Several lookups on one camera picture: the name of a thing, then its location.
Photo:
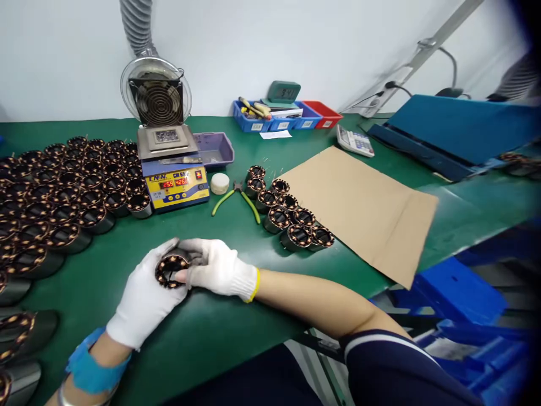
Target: red plastic bin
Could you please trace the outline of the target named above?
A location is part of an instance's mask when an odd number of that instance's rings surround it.
[[[337,122],[339,122],[344,116],[341,116],[339,113],[336,113],[334,110],[331,110],[329,107],[325,106],[320,101],[316,100],[303,100],[303,103],[308,107],[312,108],[323,116],[316,128],[333,128]]]

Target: white wall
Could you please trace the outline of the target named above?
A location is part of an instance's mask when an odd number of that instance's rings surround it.
[[[228,115],[233,99],[265,96],[273,80],[299,82],[299,98],[340,108],[403,61],[460,2],[158,0],[153,37],[160,55],[185,69],[193,115]],[[0,37],[0,121],[130,116],[119,78],[132,53],[116,0],[2,2]],[[483,37],[478,46],[494,44]],[[458,51],[460,41],[448,47]],[[460,69],[479,72],[471,55],[457,56]],[[450,72],[445,60],[436,70],[443,65]],[[459,84],[473,81],[466,72]]]
[[[445,41],[444,48],[457,60],[457,87],[476,100],[493,93],[506,70],[528,51],[508,0],[485,0]],[[437,51],[404,87],[413,94],[434,95],[451,87],[452,78],[451,60]],[[408,98],[398,91],[380,112],[395,112]]]

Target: extractor hose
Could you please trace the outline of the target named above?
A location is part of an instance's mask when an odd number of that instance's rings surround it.
[[[150,33],[152,0],[120,0],[126,37],[135,56],[158,56]]]

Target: brown cardboard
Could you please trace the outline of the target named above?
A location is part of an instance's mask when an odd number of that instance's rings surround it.
[[[438,198],[330,147],[280,176],[299,205],[378,271],[411,288]]]

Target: hand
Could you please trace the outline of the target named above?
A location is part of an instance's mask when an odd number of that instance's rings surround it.
[[[250,303],[259,288],[259,270],[237,258],[221,240],[184,240],[179,248],[188,251],[192,264],[187,270],[175,275],[178,282],[186,283],[188,289],[201,286],[214,293],[233,296]]]
[[[167,289],[154,277],[158,262],[178,243],[175,237],[151,250],[128,277],[117,311],[107,323],[107,333],[113,340],[138,349],[165,316],[184,300],[187,286]]]

